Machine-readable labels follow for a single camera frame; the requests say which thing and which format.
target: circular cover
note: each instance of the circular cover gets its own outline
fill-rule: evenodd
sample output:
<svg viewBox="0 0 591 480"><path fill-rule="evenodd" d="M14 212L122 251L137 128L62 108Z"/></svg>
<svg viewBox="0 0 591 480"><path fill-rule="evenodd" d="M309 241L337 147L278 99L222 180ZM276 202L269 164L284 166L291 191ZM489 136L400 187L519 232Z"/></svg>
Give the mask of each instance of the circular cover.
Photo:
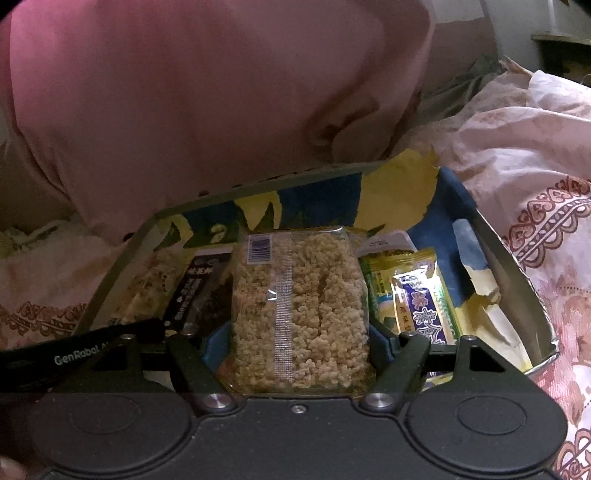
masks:
<svg viewBox="0 0 591 480"><path fill-rule="evenodd" d="M30 417L39 454L87 475L142 468L174 449L190 427L190 407L175 393L49 394Z"/></svg>
<svg viewBox="0 0 591 480"><path fill-rule="evenodd" d="M564 440L559 409L535 393L479 395L436 387L411 403L407 426L426 451L462 471L529 472L545 466Z"/></svg>

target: silver screw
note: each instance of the silver screw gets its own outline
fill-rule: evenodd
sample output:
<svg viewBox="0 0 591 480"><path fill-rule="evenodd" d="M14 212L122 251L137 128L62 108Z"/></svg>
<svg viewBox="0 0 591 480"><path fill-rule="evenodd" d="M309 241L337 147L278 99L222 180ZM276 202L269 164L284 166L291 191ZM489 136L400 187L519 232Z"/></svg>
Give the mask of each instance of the silver screw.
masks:
<svg viewBox="0 0 591 480"><path fill-rule="evenodd" d="M364 400L374 410L383 410L394 405L394 399L387 393L369 393Z"/></svg>
<svg viewBox="0 0 591 480"><path fill-rule="evenodd" d="M300 414L300 413L306 413L306 410L308 410L308 407L306 407L305 405L294 405L291 408L291 411L293 413L298 413L298 414Z"/></svg>
<svg viewBox="0 0 591 480"><path fill-rule="evenodd" d="M223 410L232 404L232 397L227 393L211 393L205 395L202 402L211 410Z"/></svg>

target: snack package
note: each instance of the snack package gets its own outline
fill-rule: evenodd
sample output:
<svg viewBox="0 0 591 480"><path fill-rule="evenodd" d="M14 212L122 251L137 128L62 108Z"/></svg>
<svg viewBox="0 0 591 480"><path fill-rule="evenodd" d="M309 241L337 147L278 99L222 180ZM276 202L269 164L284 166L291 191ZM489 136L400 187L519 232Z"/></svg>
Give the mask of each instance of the snack package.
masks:
<svg viewBox="0 0 591 480"><path fill-rule="evenodd" d="M345 229L248 235L236 255L231 386L366 390L373 375L367 290Z"/></svg>
<svg viewBox="0 0 591 480"><path fill-rule="evenodd" d="M207 337L231 315L232 245L195 252L164 314L164 324L176 332Z"/></svg>
<svg viewBox="0 0 591 480"><path fill-rule="evenodd" d="M454 344L461 335L432 248L387 251L360 259L374 297L376 320L395 333L416 331L433 343Z"/></svg>
<svg viewBox="0 0 591 480"><path fill-rule="evenodd" d="M109 324L162 319L191 255L192 252L183 250L182 245L152 253L123 293Z"/></svg>

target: barcode label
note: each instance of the barcode label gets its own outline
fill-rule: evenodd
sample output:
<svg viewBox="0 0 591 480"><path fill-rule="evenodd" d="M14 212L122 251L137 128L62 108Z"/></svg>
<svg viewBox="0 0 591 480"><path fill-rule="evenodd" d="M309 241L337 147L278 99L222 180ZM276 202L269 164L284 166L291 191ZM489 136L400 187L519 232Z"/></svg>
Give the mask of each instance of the barcode label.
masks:
<svg viewBox="0 0 591 480"><path fill-rule="evenodd" d="M248 265L271 263L271 235L248 236Z"/></svg>

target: human hand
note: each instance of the human hand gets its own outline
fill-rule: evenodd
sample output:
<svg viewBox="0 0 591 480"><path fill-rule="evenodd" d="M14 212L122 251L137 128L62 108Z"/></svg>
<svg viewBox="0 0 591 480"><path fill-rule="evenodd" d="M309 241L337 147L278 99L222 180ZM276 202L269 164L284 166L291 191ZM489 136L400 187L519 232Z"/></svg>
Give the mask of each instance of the human hand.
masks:
<svg viewBox="0 0 591 480"><path fill-rule="evenodd" d="M0 456L0 480L25 480L27 471L14 460Z"/></svg>

